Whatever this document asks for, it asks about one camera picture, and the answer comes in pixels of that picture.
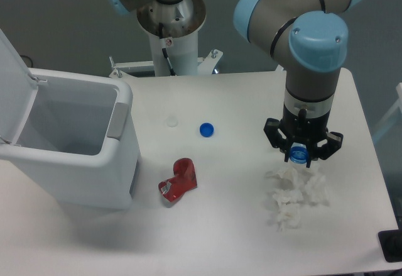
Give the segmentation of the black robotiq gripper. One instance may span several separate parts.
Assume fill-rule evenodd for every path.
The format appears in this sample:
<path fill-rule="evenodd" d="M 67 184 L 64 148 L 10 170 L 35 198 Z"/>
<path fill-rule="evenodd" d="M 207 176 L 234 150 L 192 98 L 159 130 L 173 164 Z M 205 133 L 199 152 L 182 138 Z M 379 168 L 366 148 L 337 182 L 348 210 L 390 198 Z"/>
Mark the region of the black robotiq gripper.
<path fill-rule="evenodd" d="M 328 132 L 329 116 L 330 110 L 320 117 L 308 118 L 304 110 L 300 113 L 297 109 L 293 114 L 284 105 L 281 121 L 268 118 L 263 131 L 271 146 L 284 154 L 285 162 L 289 161 L 293 143 L 304 144 L 308 152 L 306 167 L 310 167 L 312 161 L 326 160 L 342 147 L 343 134 Z"/>

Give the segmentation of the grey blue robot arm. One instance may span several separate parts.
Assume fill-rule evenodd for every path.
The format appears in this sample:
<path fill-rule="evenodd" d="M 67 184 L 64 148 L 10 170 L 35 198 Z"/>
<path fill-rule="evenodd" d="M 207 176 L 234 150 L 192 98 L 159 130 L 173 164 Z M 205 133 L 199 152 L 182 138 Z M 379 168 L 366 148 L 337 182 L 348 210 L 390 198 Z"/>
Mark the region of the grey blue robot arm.
<path fill-rule="evenodd" d="M 327 128 L 349 31 L 340 13 L 362 0 L 239 0 L 233 24 L 249 43 L 286 70 L 281 119 L 264 132 L 286 161 L 310 165 L 342 146 Z M 185 43 L 205 21 L 202 0 L 111 0 L 120 13 L 135 12 L 148 33 L 155 74 L 198 74 L 198 47 Z"/>

